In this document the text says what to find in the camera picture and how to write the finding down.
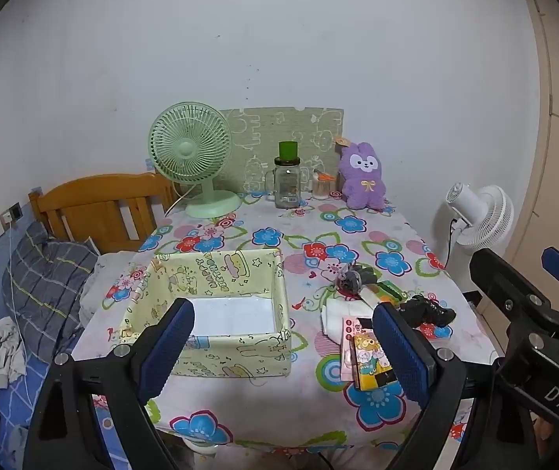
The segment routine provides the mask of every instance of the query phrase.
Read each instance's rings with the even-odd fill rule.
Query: wooden bed headboard
[[[40,195],[29,194],[34,216],[60,240],[70,240],[62,216],[71,231],[72,239],[92,237],[102,253],[137,251],[155,230],[155,218],[150,197],[157,196],[166,211],[175,201],[170,182],[158,174],[97,175],[71,180]],[[127,232],[119,201],[130,209],[138,240]]]

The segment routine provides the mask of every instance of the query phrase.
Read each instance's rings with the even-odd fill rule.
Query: plaid pillow
[[[50,237],[39,221],[12,253],[2,279],[4,303],[27,349],[44,362],[51,363],[83,330],[80,292],[96,259],[86,244]]]

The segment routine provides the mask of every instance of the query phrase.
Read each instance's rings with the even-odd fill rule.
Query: floral tablecloth
[[[279,247],[291,305],[290,375],[253,378],[234,369],[231,378],[171,376],[147,405],[159,429],[268,450],[368,444],[395,450],[412,427],[418,405],[398,382],[360,392],[352,382],[340,381],[340,348],[321,331],[321,306],[339,295],[330,282],[353,260],[374,266],[382,279],[409,296],[423,293],[455,309],[447,346],[461,359],[489,363],[495,358],[462,293],[395,207],[353,211],[341,199],[312,199],[293,210],[277,210],[261,193],[242,200],[235,213],[219,219],[191,219],[180,209],[162,221],[106,293],[103,308],[72,353],[75,359],[93,358],[118,343],[125,308],[153,254]],[[211,348],[207,351],[211,358]],[[255,356],[250,358],[255,367]],[[461,436],[462,410],[468,409],[467,404],[459,411],[452,437]]]

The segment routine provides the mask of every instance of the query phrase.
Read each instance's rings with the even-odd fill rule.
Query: purple stuffed bunny
[[[343,148],[338,170],[344,177],[343,194],[347,196],[347,207],[384,208],[386,186],[382,182],[382,168],[375,150],[368,143],[351,143]]]

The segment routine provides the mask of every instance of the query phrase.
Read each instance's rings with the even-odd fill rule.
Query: power cord
[[[445,261],[445,268],[447,268],[449,258],[451,258],[451,236],[454,234],[454,229],[452,228],[454,222],[457,222],[457,219],[452,219],[449,223],[449,243],[447,244],[447,261]]]
[[[27,345],[25,344],[25,338],[22,336],[20,331],[20,326],[18,326],[18,314],[16,313],[16,304],[14,303],[14,276],[12,275],[12,225],[9,227],[9,286],[12,290],[12,311],[14,312],[14,322],[16,322],[16,330],[18,331],[18,337],[22,341],[22,351],[25,354],[25,368],[27,368]],[[22,379],[25,382],[25,394],[27,394],[27,402],[31,409],[34,409],[34,404],[31,402],[29,397],[29,388],[27,387],[27,375],[25,374]]]
[[[177,199],[177,201],[175,201],[175,203],[173,203],[172,205],[170,205],[170,207],[168,208],[168,210],[164,213],[164,217],[168,217],[169,213],[171,210],[173,210],[173,208],[175,208],[175,205],[177,205],[181,200],[183,200],[185,198],[185,196],[194,188],[196,187],[196,185],[193,185],[190,189],[188,189],[184,194],[179,194],[177,192],[177,189],[175,189],[175,183],[173,183],[173,190],[179,194],[179,197]]]
[[[318,455],[325,462],[325,464],[328,466],[329,470],[334,470],[334,467],[331,465],[329,460],[324,455],[322,455],[320,452],[318,452]]]

